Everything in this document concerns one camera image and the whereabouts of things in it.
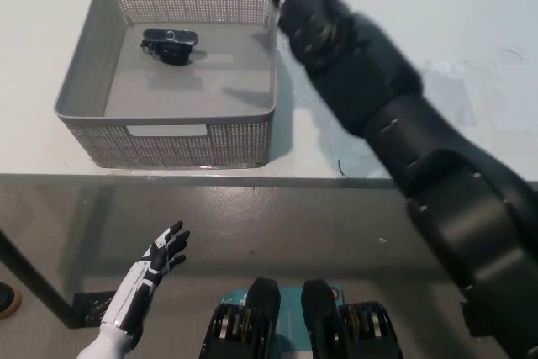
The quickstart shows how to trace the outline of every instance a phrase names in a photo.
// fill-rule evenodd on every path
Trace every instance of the robot finger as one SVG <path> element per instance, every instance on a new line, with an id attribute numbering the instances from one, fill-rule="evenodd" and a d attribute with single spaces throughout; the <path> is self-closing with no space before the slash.
<path id="1" fill-rule="evenodd" d="M 172 239 L 183 227 L 183 222 L 180 220 L 176 224 L 174 224 L 172 227 L 166 229 L 166 231 L 157 237 L 157 240 L 155 240 L 155 244 L 157 244 L 158 247 L 164 247 L 168 244 L 170 239 Z"/>
<path id="2" fill-rule="evenodd" d="M 174 256 L 167 265 L 167 268 L 163 270 L 163 275 L 166 275 L 168 272 L 170 272 L 174 267 L 178 264 L 183 263 L 187 258 L 184 255 L 180 256 Z"/>
<path id="3" fill-rule="evenodd" d="M 168 244 L 167 248 L 169 258 L 175 256 L 179 251 L 182 251 L 187 246 L 187 239 L 189 235 L 190 233 L 188 231 L 181 233 L 175 240 Z"/>

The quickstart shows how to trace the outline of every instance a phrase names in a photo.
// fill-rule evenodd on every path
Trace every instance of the robot forearm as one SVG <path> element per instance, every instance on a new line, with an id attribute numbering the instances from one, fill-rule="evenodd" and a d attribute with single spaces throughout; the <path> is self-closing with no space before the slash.
<path id="1" fill-rule="evenodd" d="M 103 316 L 98 338 L 78 359 L 120 359 L 136 347 L 153 293 L 162 278 L 185 261 L 185 256 L 176 256 L 187 246 L 189 232 L 180 233 L 182 226 L 178 222 L 167 229 L 133 264 Z"/>
<path id="2" fill-rule="evenodd" d="M 409 216 L 511 357 L 538 351 L 538 210 L 532 189 L 454 130 L 418 72 L 340 0 L 275 0 L 279 26 L 341 125 L 364 138 Z"/>

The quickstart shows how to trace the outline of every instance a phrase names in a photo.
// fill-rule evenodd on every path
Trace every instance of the gray floor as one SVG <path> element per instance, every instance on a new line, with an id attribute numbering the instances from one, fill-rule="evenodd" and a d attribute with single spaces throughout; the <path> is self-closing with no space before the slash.
<path id="1" fill-rule="evenodd" d="M 394 191 L 252 187 L 0 188 L 0 226 L 68 297 L 114 289 L 133 260 L 178 219 L 193 235 L 187 262 L 157 291 L 129 357 L 198 357 L 219 299 L 257 276 L 282 285 L 325 277 L 348 302 L 376 299 L 393 317 L 406 357 L 502 358 L 467 336 L 461 297 L 404 218 Z M 76 357 L 96 330 L 66 330 L 24 293 L 0 322 L 0 357 Z"/>

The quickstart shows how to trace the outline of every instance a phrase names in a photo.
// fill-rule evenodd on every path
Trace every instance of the robotic hand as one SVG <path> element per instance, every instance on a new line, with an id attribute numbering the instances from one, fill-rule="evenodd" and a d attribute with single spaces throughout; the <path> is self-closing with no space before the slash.
<path id="1" fill-rule="evenodd" d="M 121 359 L 140 340 L 153 293 L 173 267 L 185 261 L 177 256 L 187 246 L 188 231 L 183 222 L 167 229 L 139 261 L 130 268 L 103 317 L 98 338 L 78 359 Z"/>

